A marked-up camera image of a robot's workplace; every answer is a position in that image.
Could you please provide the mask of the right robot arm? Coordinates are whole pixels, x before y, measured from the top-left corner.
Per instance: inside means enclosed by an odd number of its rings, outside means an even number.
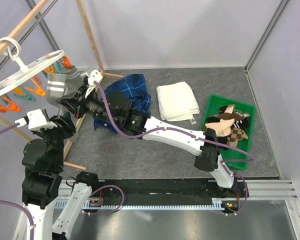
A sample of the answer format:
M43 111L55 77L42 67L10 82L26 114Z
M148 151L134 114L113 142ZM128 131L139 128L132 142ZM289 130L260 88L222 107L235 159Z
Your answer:
M76 92L58 98L75 118L85 114L111 124L129 139L156 141L185 150L195 156L194 166L209 172L225 197L237 191L234 174L224 164L213 129L192 131L165 123L154 116L132 108L132 101L121 91L103 93L98 98L92 86L82 85Z

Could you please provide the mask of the brown cream striped sock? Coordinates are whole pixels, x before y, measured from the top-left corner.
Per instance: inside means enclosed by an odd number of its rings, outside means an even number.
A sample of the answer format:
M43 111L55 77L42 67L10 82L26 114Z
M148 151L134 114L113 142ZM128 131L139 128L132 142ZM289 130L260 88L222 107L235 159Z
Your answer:
M233 119L235 122L246 119L249 116L250 116L249 113L242 113L240 111L236 111L234 104L230 104L226 106L223 112L221 111L221 109L219 109L219 115L218 115L220 120Z

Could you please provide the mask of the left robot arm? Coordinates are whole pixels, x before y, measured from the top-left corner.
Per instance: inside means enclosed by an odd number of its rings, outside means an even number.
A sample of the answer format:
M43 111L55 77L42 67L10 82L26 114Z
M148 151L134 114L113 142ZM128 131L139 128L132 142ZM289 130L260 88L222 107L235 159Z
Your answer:
M81 171L75 178L73 190L59 217L53 213L62 183L64 170L64 140L76 133L71 115L48 117L45 109L27 113L28 129L38 137L23 150L22 202L32 215L35 240L69 240L75 222L88 197L100 191L95 173Z

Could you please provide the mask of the grey white striped sock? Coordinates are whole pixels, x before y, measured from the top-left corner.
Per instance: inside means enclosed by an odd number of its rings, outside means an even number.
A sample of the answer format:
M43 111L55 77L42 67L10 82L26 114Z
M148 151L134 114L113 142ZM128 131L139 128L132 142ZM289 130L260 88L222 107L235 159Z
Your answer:
M66 78L67 76L63 73L48 73L47 74L47 90L45 95L45 100L60 109L61 113L67 112L65 108L58 104L56 99L61 98L65 93L66 88Z

